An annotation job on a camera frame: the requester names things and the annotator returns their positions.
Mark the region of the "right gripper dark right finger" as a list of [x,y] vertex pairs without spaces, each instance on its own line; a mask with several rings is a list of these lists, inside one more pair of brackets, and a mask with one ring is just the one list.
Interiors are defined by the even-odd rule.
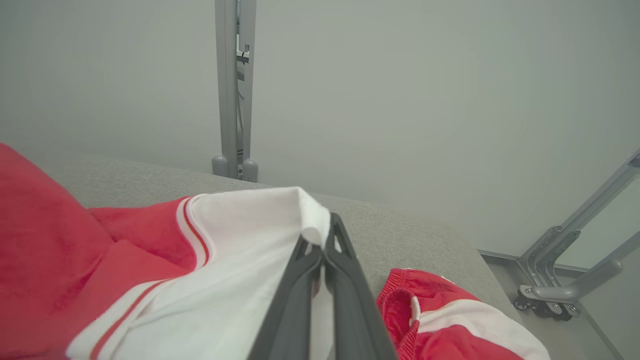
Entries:
[[397,352],[345,224],[334,212],[330,214],[324,264],[325,283],[333,296],[336,360],[396,360]]

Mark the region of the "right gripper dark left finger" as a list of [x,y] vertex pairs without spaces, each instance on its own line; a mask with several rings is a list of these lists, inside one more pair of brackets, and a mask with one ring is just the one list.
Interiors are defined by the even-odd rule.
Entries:
[[300,236],[254,339],[249,360],[310,359],[313,298],[323,252]]

